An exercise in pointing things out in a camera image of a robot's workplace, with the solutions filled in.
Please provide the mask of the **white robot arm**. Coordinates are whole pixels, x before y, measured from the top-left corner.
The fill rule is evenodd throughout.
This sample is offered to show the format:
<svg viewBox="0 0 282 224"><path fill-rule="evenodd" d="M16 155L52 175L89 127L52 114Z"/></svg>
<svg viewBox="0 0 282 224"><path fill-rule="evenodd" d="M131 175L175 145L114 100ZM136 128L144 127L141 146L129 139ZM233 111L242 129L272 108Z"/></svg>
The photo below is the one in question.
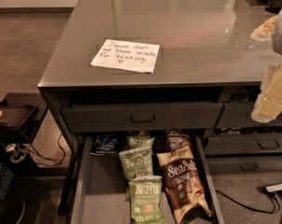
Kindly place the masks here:
<svg viewBox="0 0 282 224"><path fill-rule="evenodd" d="M251 37L257 41L270 40L275 53L282 55L282 9L255 29ZM268 123L282 113L282 62L269 65L262 76L261 93L258 95L251 118Z"/></svg>

